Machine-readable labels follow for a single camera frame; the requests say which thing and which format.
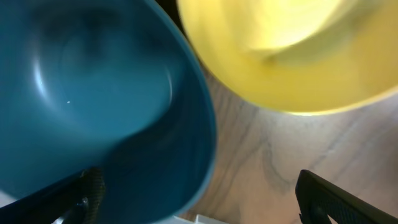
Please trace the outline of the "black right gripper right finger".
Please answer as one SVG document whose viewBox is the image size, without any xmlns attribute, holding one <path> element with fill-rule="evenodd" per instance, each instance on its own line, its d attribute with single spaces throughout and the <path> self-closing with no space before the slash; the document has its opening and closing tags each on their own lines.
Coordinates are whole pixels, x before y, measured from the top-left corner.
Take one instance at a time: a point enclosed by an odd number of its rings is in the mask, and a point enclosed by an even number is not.
<svg viewBox="0 0 398 224">
<path fill-rule="evenodd" d="M 373 207 L 309 170 L 301 170 L 295 187 L 303 224 L 397 224 L 397 218 Z"/>
</svg>

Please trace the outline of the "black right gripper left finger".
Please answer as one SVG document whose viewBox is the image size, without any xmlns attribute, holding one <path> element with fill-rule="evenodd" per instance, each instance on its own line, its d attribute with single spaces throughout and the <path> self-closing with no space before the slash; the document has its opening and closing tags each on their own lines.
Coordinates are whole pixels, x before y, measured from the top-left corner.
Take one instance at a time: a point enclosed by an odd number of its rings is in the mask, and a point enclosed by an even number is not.
<svg viewBox="0 0 398 224">
<path fill-rule="evenodd" d="M 1 207 L 1 223 L 95 223 L 104 193 L 102 171 L 92 167 Z"/>
</svg>

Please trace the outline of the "dark teal bowl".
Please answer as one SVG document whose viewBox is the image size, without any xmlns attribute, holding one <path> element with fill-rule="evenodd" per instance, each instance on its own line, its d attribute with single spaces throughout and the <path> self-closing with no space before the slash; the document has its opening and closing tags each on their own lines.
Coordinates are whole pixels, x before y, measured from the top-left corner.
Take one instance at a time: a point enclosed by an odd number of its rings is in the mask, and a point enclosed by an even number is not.
<svg viewBox="0 0 398 224">
<path fill-rule="evenodd" d="M 160 222 L 203 195 L 216 135 L 201 66 L 155 1 L 1 2 L 1 192 L 13 202 L 96 167 L 95 223 Z"/>
</svg>

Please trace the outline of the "yellow small bowl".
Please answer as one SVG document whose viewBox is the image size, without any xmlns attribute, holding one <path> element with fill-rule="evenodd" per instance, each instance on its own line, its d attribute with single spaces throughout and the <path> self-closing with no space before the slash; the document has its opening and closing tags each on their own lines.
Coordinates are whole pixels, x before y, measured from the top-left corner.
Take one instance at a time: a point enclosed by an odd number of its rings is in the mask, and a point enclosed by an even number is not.
<svg viewBox="0 0 398 224">
<path fill-rule="evenodd" d="M 330 114 L 397 92 L 397 0 L 181 0 L 207 69 L 255 105 Z"/>
</svg>

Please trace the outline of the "clear plastic storage bin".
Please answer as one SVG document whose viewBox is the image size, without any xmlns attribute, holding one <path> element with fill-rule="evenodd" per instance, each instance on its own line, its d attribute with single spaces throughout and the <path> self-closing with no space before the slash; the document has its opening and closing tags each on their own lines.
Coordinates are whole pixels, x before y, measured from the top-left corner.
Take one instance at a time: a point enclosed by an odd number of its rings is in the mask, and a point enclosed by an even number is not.
<svg viewBox="0 0 398 224">
<path fill-rule="evenodd" d="M 156 222 L 154 224 L 228 224 L 225 222 L 221 222 L 219 220 L 209 218 L 203 215 L 197 215 L 194 221 L 186 220 L 184 218 L 173 216 L 172 218 L 168 218 L 166 220 L 162 220 L 160 222 Z"/>
</svg>

